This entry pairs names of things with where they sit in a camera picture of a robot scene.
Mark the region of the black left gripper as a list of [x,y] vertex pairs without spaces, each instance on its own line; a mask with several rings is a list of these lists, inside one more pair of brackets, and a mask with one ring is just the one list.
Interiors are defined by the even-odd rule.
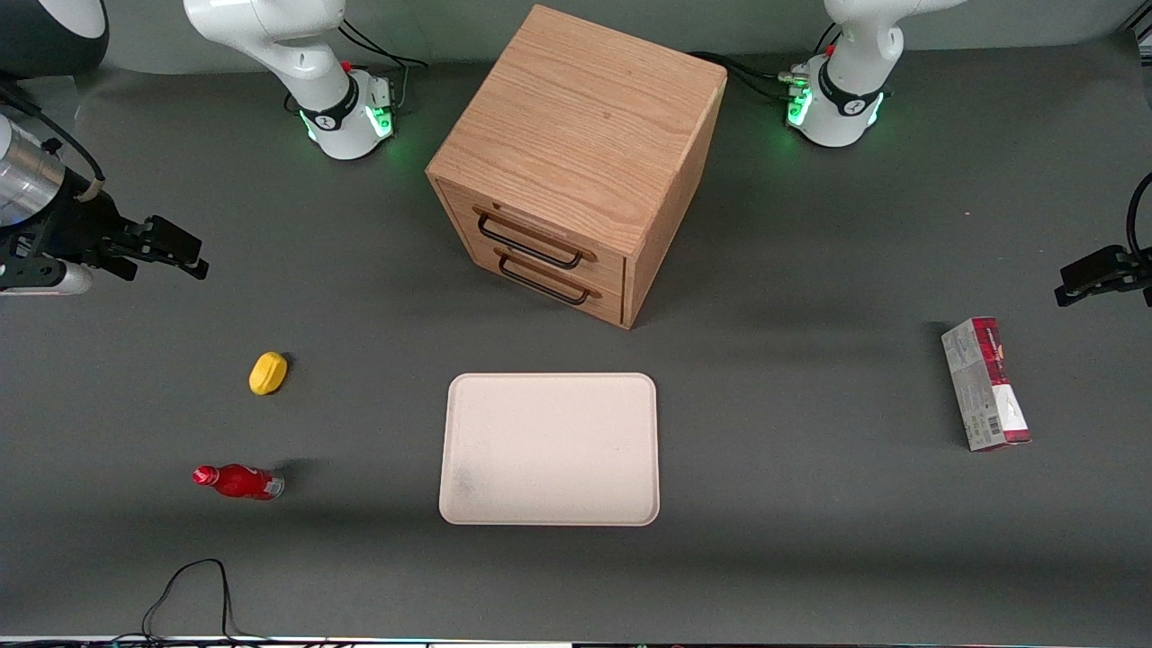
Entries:
[[1123,246],[1106,246],[1063,266],[1060,276],[1061,284],[1054,291],[1058,307],[1066,308],[1107,293],[1135,291],[1140,292],[1149,308],[1152,307],[1151,247],[1126,253]]

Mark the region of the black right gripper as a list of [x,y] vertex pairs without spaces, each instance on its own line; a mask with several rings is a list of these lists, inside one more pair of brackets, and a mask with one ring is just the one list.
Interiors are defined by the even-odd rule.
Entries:
[[[126,246],[113,239],[126,234]],[[132,282],[139,263],[165,264],[204,280],[200,239],[160,216],[143,223],[119,214],[107,195],[76,202],[65,187],[40,213],[3,226],[1,291],[90,291],[94,270]]]

